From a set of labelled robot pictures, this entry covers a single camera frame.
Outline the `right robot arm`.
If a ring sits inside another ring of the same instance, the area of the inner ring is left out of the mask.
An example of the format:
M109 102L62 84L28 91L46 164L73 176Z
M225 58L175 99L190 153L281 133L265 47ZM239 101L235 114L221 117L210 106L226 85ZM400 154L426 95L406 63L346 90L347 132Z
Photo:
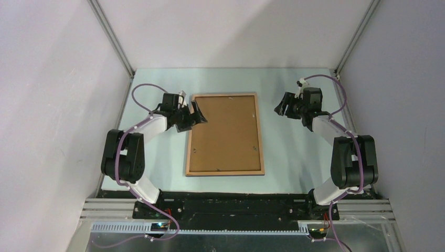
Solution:
M306 87L299 93L285 92L275 107L276 114L300 120L309 131L332 146L330 178L309 192L305 212L311 219L326 213L326 206L348 194L361 194L368 185L378 181L375 140L359 135L338 123L322 110L321 89Z

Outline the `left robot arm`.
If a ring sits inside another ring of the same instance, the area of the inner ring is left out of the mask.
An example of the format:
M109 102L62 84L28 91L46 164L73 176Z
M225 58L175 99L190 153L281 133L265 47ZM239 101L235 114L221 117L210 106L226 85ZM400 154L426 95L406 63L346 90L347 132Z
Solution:
M165 93L155 110L127 130L108 131L101 162L101 172L126 187L138 201L147 203L145 211L152 218L161 218L166 205L158 199L160 189L145 176L145 145L172 127L177 132L190 131L206 123L196 100L185 101L183 92Z

